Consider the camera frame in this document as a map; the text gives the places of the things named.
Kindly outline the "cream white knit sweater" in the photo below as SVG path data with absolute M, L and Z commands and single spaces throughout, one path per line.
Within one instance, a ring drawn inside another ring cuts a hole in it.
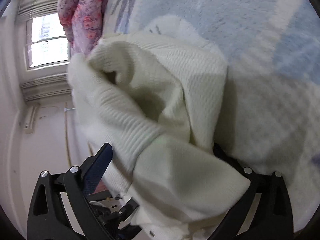
M 138 203 L 131 222 L 154 239 L 204 239 L 250 185 L 213 155 L 226 75 L 216 45 L 144 32 L 71 58 L 82 131 L 113 148 L 103 181 Z

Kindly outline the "bright window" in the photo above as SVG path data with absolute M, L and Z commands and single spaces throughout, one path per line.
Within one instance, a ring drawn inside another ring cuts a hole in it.
M 69 62 L 69 44 L 57 13 L 28 20 L 25 40 L 28 69 Z

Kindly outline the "white blue patterned bed blanket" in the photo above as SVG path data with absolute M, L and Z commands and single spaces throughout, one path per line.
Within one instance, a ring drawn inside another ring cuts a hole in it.
M 319 10 L 313 0 L 109 0 L 105 31 L 217 45 L 228 76 L 214 141 L 284 175 L 294 228 L 319 207 Z

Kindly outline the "pink purple floral quilt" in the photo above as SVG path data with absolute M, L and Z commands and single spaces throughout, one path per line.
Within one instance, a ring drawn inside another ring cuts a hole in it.
M 108 0 L 58 0 L 57 13 L 71 55 L 88 55 L 101 38 Z

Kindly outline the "wall air conditioner unit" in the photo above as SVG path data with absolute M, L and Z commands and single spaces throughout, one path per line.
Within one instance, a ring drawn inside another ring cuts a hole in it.
M 27 108 L 27 112 L 24 120 L 24 132 L 25 134 L 31 134 L 35 129 L 35 122 L 38 110 L 40 108 L 39 103 L 34 103 Z

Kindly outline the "white wall radiator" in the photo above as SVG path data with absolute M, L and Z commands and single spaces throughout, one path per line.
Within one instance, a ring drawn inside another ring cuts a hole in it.
M 71 94 L 66 73 L 33 79 L 22 83 L 20 89 L 25 102 Z

